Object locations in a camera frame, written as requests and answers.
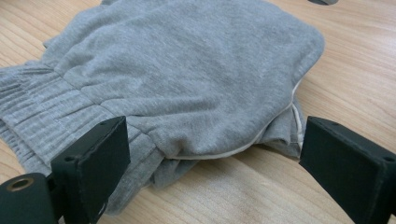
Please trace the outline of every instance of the wooden surface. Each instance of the wooden surface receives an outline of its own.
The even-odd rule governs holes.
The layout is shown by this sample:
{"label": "wooden surface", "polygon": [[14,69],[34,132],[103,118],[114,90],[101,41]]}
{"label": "wooden surface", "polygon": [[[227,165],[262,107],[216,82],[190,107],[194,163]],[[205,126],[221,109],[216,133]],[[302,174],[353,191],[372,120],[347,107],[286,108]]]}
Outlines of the wooden surface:
{"label": "wooden surface", "polygon": [[[396,2],[340,0],[319,6],[271,0],[325,36],[326,49],[298,98],[305,115],[338,121],[396,152]],[[97,0],[0,0],[0,66],[38,59]],[[0,142],[0,183],[23,174]],[[143,189],[117,217],[100,223],[351,223],[298,165],[263,147],[202,161],[164,190]]]}

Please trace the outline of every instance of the black bracket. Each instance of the black bracket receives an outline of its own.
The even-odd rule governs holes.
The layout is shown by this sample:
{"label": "black bracket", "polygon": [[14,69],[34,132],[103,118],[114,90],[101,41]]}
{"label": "black bracket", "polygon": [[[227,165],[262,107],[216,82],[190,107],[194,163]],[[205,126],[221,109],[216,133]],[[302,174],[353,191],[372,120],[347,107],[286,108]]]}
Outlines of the black bracket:
{"label": "black bracket", "polygon": [[354,222],[396,215],[396,155],[348,128],[309,117],[300,164]]}
{"label": "black bracket", "polygon": [[130,163],[125,117],[103,121],[51,162],[0,186],[0,223],[96,223]]}

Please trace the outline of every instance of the ribbed waistband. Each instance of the ribbed waistband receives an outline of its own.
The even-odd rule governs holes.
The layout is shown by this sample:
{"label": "ribbed waistband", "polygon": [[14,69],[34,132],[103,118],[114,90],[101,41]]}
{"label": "ribbed waistband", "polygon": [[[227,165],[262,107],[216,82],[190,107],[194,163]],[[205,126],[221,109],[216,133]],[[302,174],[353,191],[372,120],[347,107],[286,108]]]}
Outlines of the ribbed waistband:
{"label": "ribbed waistband", "polygon": [[[95,124],[116,117],[42,63],[0,69],[0,137],[27,172],[50,173],[50,161]],[[151,139],[128,125],[131,164],[109,199],[118,213],[163,160]]]}

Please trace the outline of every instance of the gray fabric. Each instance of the gray fabric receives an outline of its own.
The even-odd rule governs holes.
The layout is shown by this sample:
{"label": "gray fabric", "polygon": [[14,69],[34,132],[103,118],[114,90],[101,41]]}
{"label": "gray fabric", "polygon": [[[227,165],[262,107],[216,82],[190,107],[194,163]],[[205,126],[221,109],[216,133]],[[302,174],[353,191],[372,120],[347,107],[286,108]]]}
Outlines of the gray fabric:
{"label": "gray fabric", "polygon": [[0,69],[0,136],[28,172],[48,174],[94,124],[126,116],[132,162],[107,208],[117,214],[197,160],[254,143],[298,156],[294,92],[324,43],[259,0],[119,0],[45,45],[40,61]]}

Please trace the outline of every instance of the gray cloth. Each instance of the gray cloth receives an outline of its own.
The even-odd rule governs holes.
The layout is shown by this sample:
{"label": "gray cloth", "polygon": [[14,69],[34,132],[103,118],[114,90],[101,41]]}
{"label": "gray cloth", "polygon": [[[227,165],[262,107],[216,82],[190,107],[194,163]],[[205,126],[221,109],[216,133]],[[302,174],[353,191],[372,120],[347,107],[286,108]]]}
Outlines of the gray cloth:
{"label": "gray cloth", "polygon": [[27,172],[104,119],[126,116],[117,214],[198,160],[268,144],[299,156],[294,92],[323,51],[313,27],[260,0],[118,0],[79,13],[42,59],[0,69],[0,135]]}

